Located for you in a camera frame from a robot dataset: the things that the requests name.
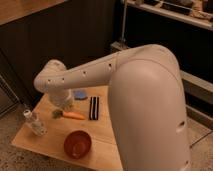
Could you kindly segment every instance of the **wooden table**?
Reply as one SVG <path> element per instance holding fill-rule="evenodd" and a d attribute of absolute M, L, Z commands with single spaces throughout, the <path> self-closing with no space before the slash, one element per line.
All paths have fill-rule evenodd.
<path fill-rule="evenodd" d="M 65 1 L 67 0 L 0 0 L 0 25 Z"/>
<path fill-rule="evenodd" d="M 23 124 L 12 141 L 12 145 L 94 170 L 123 170 L 108 112 L 107 87 L 92 87 L 85 90 L 88 97 L 100 97 L 98 121 L 88 120 L 90 98 L 74 101 L 74 108 L 85 114 L 86 120 L 53 119 L 52 111 L 56 107 L 48 101 L 48 96 L 44 95 L 34 111 L 44 121 L 48 130 L 47 134 L 38 137 L 32 133 L 26 124 Z M 78 160 L 69 158 L 63 150 L 66 136 L 75 130 L 84 130 L 92 138 L 90 152 L 84 158 Z"/>

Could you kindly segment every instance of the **blue sponge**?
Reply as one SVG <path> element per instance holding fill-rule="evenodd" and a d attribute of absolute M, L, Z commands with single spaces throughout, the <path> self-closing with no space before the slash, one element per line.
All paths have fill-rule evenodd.
<path fill-rule="evenodd" d="M 74 90 L 73 91 L 75 100 L 85 100 L 87 99 L 87 93 L 85 90 Z"/>

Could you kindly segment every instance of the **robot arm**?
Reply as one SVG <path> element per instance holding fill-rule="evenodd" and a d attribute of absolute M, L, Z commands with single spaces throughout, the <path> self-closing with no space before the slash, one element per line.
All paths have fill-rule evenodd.
<path fill-rule="evenodd" d="M 51 60 L 34 81 L 57 106 L 70 103 L 70 88 L 106 84 L 124 170 L 189 171 L 183 86 L 175 56 L 165 47 L 128 49 L 70 70 Z"/>

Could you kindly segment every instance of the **brown bowl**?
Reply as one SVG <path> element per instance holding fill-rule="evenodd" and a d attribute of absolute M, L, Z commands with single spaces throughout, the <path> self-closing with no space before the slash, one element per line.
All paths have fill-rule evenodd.
<path fill-rule="evenodd" d="M 91 144 L 91 137 L 88 133 L 84 131 L 74 131 L 65 139 L 64 151 L 69 157 L 80 159 L 89 152 Z"/>

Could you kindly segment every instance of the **clear bottle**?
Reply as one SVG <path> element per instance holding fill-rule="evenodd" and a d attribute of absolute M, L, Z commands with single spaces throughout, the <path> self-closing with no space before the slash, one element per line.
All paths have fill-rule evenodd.
<path fill-rule="evenodd" d="M 37 113 L 31 112 L 30 110 L 25 110 L 23 115 L 26 118 L 26 124 L 31 128 L 31 130 L 38 136 L 42 136 L 47 132 L 46 127 L 43 122 L 39 119 Z"/>

